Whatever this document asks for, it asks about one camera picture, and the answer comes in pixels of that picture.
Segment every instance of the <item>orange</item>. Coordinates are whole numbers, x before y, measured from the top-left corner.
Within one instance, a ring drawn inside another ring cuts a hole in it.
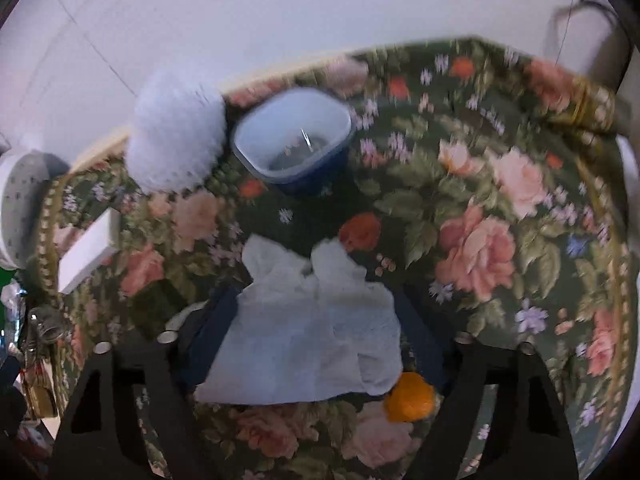
[[[389,422],[413,422],[429,415],[436,405],[436,391],[420,374],[404,372],[384,400]]]

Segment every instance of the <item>white fluffy ball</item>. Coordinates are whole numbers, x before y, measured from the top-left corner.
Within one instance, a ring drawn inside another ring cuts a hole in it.
[[[225,104],[195,71],[156,73],[138,97],[126,165],[143,192],[201,184],[225,142]]]

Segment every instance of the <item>pink rose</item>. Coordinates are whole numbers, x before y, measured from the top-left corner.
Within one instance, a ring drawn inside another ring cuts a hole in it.
[[[129,298],[149,283],[164,278],[162,270],[164,256],[154,250],[153,244],[148,243],[141,251],[135,251],[127,262],[127,275],[120,283],[120,289]]]
[[[535,216],[536,205],[546,196],[540,169],[517,148],[500,157],[491,150],[484,154],[494,168],[496,182],[501,184],[500,191],[511,200],[516,216],[520,219]]]
[[[174,207],[174,251],[193,251],[193,243],[211,236],[217,227],[216,218],[225,200],[205,189],[182,198],[178,195]]]
[[[58,256],[62,257],[73,244],[82,236],[84,230],[73,227],[71,224],[62,229],[55,224],[53,226],[53,245]]]
[[[84,306],[84,314],[86,316],[86,322],[91,326],[98,319],[98,304],[95,300],[91,300]]]
[[[544,59],[534,59],[525,68],[529,74],[529,86],[547,108],[564,111],[575,91],[574,76]]]
[[[74,333],[71,336],[71,348],[74,351],[74,361],[79,368],[84,365],[84,343],[82,342],[82,329],[80,325],[74,327]]]
[[[507,222],[494,216],[482,218],[482,208],[469,203],[462,217],[444,222],[438,240],[449,252],[446,260],[436,264],[439,282],[474,291],[479,301],[490,300],[498,285],[511,287],[516,244]]]
[[[298,450],[298,439],[286,420],[273,406],[257,406],[232,415],[238,421],[238,439],[250,449],[260,449],[270,458],[292,458]]]
[[[466,144],[460,140],[455,144],[440,140],[438,161],[449,173],[457,176],[476,174],[484,166],[484,162],[481,159],[469,155]]]
[[[267,97],[271,97],[273,94],[284,90],[286,87],[287,82],[284,81],[284,79],[260,81],[248,86],[247,88],[232,92],[229,94],[228,100],[233,105],[241,108],[247,108],[264,101]]]
[[[166,193],[153,193],[151,200],[147,203],[149,212],[153,218],[160,218],[168,215],[173,209],[171,203],[167,200]]]
[[[359,92],[369,75],[369,65],[351,57],[341,57],[324,67],[324,82],[342,97]]]
[[[382,402],[367,402],[358,414],[356,430],[342,446],[345,460],[358,457],[365,466],[375,469],[396,462],[420,447],[420,439],[411,438],[414,425],[389,422]]]
[[[593,315],[596,325],[587,357],[589,359],[588,373],[593,376],[602,375],[613,360],[618,342],[618,331],[615,329],[613,314],[605,308],[599,308]]]

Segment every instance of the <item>flower pattern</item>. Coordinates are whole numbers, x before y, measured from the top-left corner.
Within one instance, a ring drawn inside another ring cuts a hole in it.
[[[413,286],[420,308],[456,330],[495,346],[533,342],[559,396],[578,386],[563,403],[586,476],[598,459],[584,458],[604,456],[616,433],[634,369],[638,263],[624,240],[614,136],[598,134],[615,123],[615,95],[513,50],[453,40],[345,56],[238,89],[225,97],[230,130],[276,92],[310,84],[346,98],[355,129],[346,170],[318,196],[284,195],[230,153],[181,193],[144,196],[119,156],[52,181],[34,281],[74,325],[55,349],[60,406],[97,342],[164,330],[175,314],[168,290],[190,304],[220,281],[247,285],[241,253],[252,233],[300,254],[337,237],[368,280]],[[109,206],[122,216],[120,251],[57,297],[60,256]],[[406,371],[413,355],[402,338]],[[463,471],[478,466],[489,400]],[[140,404],[150,462],[167,476]],[[381,404],[349,394],[193,410],[223,480],[396,480],[432,418],[391,424]]]

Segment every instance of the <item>white wall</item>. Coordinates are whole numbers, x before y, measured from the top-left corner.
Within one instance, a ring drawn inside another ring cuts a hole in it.
[[[72,160],[127,119],[153,68],[177,54],[205,59],[213,80],[467,34],[555,59],[571,1],[21,0],[0,29],[0,132]],[[593,11],[572,17],[560,63],[589,72],[610,32]]]

